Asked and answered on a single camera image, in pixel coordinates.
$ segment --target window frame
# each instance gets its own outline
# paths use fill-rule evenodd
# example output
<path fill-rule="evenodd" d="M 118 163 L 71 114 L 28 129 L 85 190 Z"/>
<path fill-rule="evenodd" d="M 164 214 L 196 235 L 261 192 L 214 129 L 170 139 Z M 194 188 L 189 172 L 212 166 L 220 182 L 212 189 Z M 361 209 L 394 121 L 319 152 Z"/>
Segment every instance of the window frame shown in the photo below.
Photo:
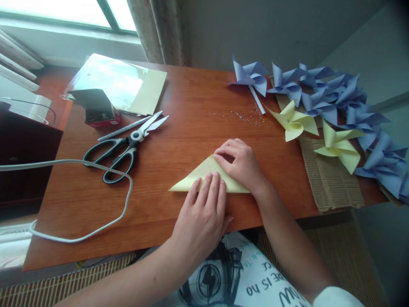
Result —
<path fill-rule="evenodd" d="M 119 34 L 119 35 L 131 35 L 134 37 L 138 37 L 138 33 L 135 31 L 122 30 L 121 28 L 119 28 L 118 23 L 116 22 L 115 16 L 112 13 L 112 10 L 109 7 L 107 0 L 97 0 L 97 2 L 105 18 L 107 19 L 110 28 L 86 24 L 86 23 L 78 23 L 74 21 L 58 20 L 58 19 L 52 19 L 52 18 L 47 18 L 47 17 L 30 16 L 30 15 L 9 13 L 9 12 L 0 12 L 0 17 L 48 24 L 51 26 L 64 26 L 64 27 L 69 27 L 69 28 L 98 31 L 98 32 L 105 32 L 105 33 L 114 33 L 114 34 Z"/>

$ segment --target wall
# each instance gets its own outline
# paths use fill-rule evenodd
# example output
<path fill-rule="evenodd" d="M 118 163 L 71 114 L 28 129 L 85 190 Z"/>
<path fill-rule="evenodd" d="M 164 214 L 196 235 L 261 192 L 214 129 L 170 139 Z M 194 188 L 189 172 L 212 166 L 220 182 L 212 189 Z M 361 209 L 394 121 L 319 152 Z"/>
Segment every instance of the wall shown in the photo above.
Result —
<path fill-rule="evenodd" d="M 283 70 L 313 68 L 375 14 L 384 0 L 186 1 L 193 66 L 233 70 L 271 60 Z"/>
<path fill-rule="evenodd" d="M 408 92 L 409 40 L 400 8 L 386 5 L 318 66 L 361 73 L 358 85 L 370 104 Z"/>
<path fill-rule="evenodd" d="M 318 66 L 360 72 L 368 103 L 392 121 L 382 128 L 409 146 L 409 40 L 402 9 L 387 4 Z M 409 280 L 409 208 L 385 203 L 355 215 L 390 305 L 400 306 Z"/>

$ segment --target curtain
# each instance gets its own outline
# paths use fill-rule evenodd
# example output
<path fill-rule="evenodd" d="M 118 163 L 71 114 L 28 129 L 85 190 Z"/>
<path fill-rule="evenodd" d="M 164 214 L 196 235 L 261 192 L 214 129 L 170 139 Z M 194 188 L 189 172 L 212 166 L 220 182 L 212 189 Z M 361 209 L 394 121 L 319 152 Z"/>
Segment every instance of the curtain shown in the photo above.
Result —
<path fill-rule="evenodd" d="M 146 58 L 190 66 L 183 0 L 127 0 Z"/>

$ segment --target wooden table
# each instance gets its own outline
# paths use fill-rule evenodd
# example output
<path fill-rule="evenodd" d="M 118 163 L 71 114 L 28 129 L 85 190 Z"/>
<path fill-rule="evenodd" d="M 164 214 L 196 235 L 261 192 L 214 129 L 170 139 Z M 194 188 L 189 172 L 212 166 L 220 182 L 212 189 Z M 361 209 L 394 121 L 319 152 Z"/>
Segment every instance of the wooden table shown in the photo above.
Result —
<path fill-rule="evenodd" d="M 138 148 L 138 163 L 132 172 L 134 187 L 125 217 L 100 234 L 75 244 L 34 236 L 25 270 L 164 243 L 172 234 L 186 196 L 184 192 L 168 189 L 229 138 L 241 138 L 254 148 L 264 175 L 294 218 L 319 214 L 299 143 L 286 143 L 284 130 L 273 117 L 261 117 L 247 87 L 225 84 L 235 81 L 234 73 L 140 65 L 168 73 L 158 110 L 163 110 L 169 119 Z M 259 97 L 268 108 L 279 112 L 273 94 Z M 127 125 L 135 117 L 123 116 L 123 121 Z M 73 105 L 57 159 L 81 159 L 98 137 L 111 130 L 85 125 L 83 109 Z M 82 165 L 54 166 L 36 229 L 76 238 L 117 218 L 124 207 L 128 181 L 106 185 L 102 173 Z M 385 200 L 373 180 L 360 178 L 360 184 L 367 205 Z M 251 194 L 228 194 L 226 213 L 234 216 L 228 232 L 262 225 Z"/>

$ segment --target t-shirt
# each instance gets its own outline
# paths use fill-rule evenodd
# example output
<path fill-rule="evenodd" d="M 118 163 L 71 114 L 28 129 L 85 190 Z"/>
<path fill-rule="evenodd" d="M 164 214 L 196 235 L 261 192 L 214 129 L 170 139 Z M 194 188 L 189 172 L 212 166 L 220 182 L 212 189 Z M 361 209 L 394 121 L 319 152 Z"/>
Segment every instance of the t-shirt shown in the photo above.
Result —
<path fill-rule="evenodd" d="M 238 232 L 224 235 L 183 286 L 154 306 L 311 307 L 263 253 Z M 352 294 L 337 287 L 323 290 L 313 304 L 328 306 L 363 307 Z"/>

